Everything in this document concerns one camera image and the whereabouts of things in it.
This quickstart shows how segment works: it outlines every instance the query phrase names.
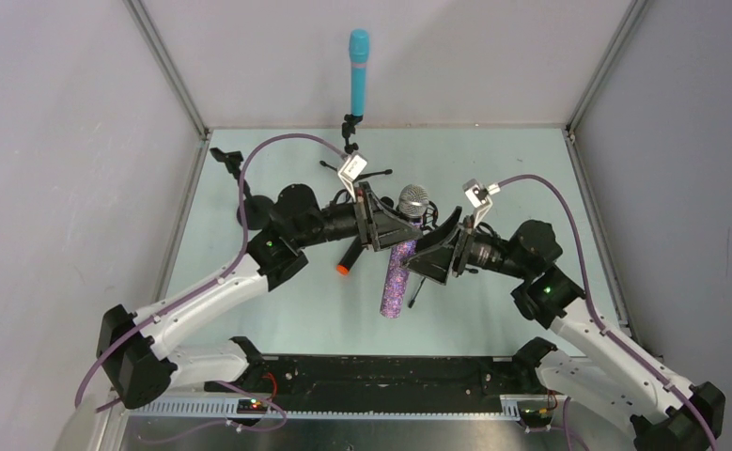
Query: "metal frame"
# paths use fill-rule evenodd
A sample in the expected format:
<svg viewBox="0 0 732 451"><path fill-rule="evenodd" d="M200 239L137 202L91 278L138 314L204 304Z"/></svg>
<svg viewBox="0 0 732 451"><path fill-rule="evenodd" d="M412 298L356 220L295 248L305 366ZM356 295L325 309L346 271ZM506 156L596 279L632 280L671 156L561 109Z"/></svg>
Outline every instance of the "metal frame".
<svg viewBox="0 0 732 451"><path fill-rule="evenodd" d="M131 12L133 21L142 33L144 41L152 51L152 55L155 58L155 62L164 71L164 78L166 82L175 91L178 96L180 105L183 107L186 115L191 119L196 134L200 139L206 139L208 137L208 127L205 125L205 121L202 120L202 116L199 114L199 110L196 108L196 104L189 94L189 90L183 82L178 68L175 66L175 62L172 61L172 57L169 56L169 52L166 51L164 40L161 38L161 34L158 32L158 28L155 27L155 23L149 16L147 8L144 6L142 0L124 0L125 5Z"/></svg>
<svg viewBox="0 0 732 451"><path fill-rule="evenodd" d="M210 146L210 138L212 133L202 142L195 155L194 162L191 167L191 176L186 185L186 189L180 201L178 220L172 230L169 241L169 248L166 251L164 264L158 276L158 291L153 302L159 301L166 297L166 291L169 288L169 279L172 278L172 271L175 270L175 262L178 260L178 251L180 250L180 242L183 240L183 233L186 230L186 224L189 220L191 206L194 203L196 187L199 184L199 177L202 175L202 167L205 165L205 159L208 156L208 147Z"/></svg>
<svg viewBox="0 0 732 451"><path fill-rule="evenodd" d="M573 110L573 114L570 116L568 126L566 129L573 133L579 128L579 125L587 112L587 109L592 104L592 100L595 98L596 93L600 87L606 82L609 70L614 66L617 61L620 52L625 47L631 34L636 30L637 25L642 20L643 15L647 11L647 7L650 5L648 0L633 0L626 9L626 14L620 21L620 26L612 36L612 40L609 41L609 47L603 53L603 56L598 63L598 67L590 78L587 84L587 89L582 94L579 102L576 104L576 109Z"/></svg>
<svg viewBox="0 0 732 451"><path fill-rule="evenodd" d="M623 289L620 286L620 277L615 271L615 260L612 257L612 251L606 239L606 227L603 224L603 220L600 219L600 212L595 202L592 185L584 170L584 162L579 156L579 151L576 147L575 140L572 139L572 135L568 134L565 130L562 131L562 135L565 139L565 145L568 147L568 154L570 155L570 162L573 165L573 172L576 175L576 183L579 185L579 192L582 194L587 220L592 228L595 244L598 247L600 265L609 284L609 292L612 295L612 303L615 305L620 329L625 329L624 332L631 337L636 337L633 321L631 320L629 309L626 306L625 297L623 296Z"/></svg>

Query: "microphone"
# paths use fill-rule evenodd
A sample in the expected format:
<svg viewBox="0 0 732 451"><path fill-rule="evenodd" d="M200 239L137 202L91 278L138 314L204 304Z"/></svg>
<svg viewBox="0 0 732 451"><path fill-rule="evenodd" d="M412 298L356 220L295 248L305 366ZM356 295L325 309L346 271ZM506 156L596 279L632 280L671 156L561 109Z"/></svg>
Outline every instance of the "microphone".
<svg viewBox="0 0 732 451"><path fill-rule="evenodd" d="M363 119L366 107L366 62L368 61L368 32L356 29L349 35L351 61L351 115L355 123Z"/></svg>
<svg viewBox="0 0 732 451"><path fill-rule="evenodd" d="M429 194L424 187L407 185L398 197L398 212L420 226L421 218L427 211ZM391 249L388 261L388 273L385 277L385 288L382 290L380 314L386 318L398 318L401 305L404 303L404 292L407 291L407 280L410 271L401 267L405 258L415 254L415 241L405 241Z"/></svg>

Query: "glittery purple microphone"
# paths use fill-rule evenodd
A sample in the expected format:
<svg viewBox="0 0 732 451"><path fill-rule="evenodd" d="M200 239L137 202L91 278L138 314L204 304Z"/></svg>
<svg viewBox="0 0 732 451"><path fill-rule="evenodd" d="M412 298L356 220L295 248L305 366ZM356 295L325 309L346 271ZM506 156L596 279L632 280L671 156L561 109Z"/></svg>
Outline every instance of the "glittery purple microphone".
<svg viewBox="0 0 732 451"><path fill-rule="evenodd" d="M419 185L407 185L398 197L397 210L410 221L420 223L428 203L427 190ZM415 241L405 241L391 249L380 304L380 313L386 318L398 318L401 312L404 292L407 291L407 280L410 277L410 271L401 268L401 261L413 254L415 254Z"/></svg>

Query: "red wire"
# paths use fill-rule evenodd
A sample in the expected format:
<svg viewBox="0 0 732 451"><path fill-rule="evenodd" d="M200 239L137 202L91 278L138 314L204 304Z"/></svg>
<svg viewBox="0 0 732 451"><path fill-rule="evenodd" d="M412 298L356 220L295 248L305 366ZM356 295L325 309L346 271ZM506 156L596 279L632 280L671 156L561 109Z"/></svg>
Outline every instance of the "red wire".
<svg viewBox="0 0 732 451"><path fill-rule="evenodd" d="M550 401L551 401L551 398L552 398L552 397L553 397L553 407L549 407L549 408L548 408L548 410L549 410L549 411L553 411L553 410L555 410L555 409L556 409L557 407L559 407L559 399L557 399L557 398L556 398L556 393L555 393L555 392L554 392L553 390L549 390L549 391L548 391L548 401L549 401L549 405L551 405L551 404L550 404Z"/></svg>
<svg viewBox="0 0 732 451"><path fill-rule="evenodd" d="M277 379L274 378L274 374L272 373L266 373L263 375L263 379L272 381L272 395L269 397L269 400L274 399L277 396Z"/></svg>

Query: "blue microphone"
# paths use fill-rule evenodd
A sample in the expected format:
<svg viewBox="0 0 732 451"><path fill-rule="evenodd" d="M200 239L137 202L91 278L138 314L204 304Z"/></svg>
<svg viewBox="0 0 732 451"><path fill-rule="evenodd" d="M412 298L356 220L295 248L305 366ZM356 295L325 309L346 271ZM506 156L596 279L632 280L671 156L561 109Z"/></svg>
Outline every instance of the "blue microphone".
<svg viewBox="0 0 732 451"><path fill-rule="evenodd" d="M367 31L356 29L351 32L349 36L349 60L351 60L351 115L362 118L363 110L366 107Z"/></svg>

